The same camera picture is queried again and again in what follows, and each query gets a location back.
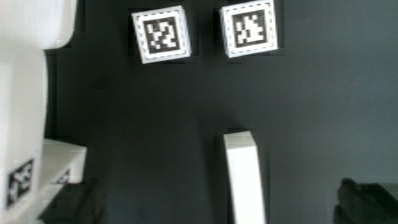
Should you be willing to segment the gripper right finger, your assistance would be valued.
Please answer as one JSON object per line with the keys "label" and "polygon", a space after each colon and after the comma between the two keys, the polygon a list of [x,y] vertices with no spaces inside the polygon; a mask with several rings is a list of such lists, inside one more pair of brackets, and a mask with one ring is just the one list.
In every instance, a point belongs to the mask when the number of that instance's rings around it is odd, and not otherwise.
{"label": "gripper right finger", "polygon": [[398,224],[398,183],[341,180],[334,224]]}

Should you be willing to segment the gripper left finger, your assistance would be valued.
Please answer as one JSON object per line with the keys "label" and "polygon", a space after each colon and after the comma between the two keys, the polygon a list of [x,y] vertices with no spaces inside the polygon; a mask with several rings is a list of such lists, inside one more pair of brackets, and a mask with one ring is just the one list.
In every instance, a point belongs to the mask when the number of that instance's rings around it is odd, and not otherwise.
{"label": "gripper left finger", "polygon": [[45,224],[105,224],[100,182],[68,184],[39,215]]}

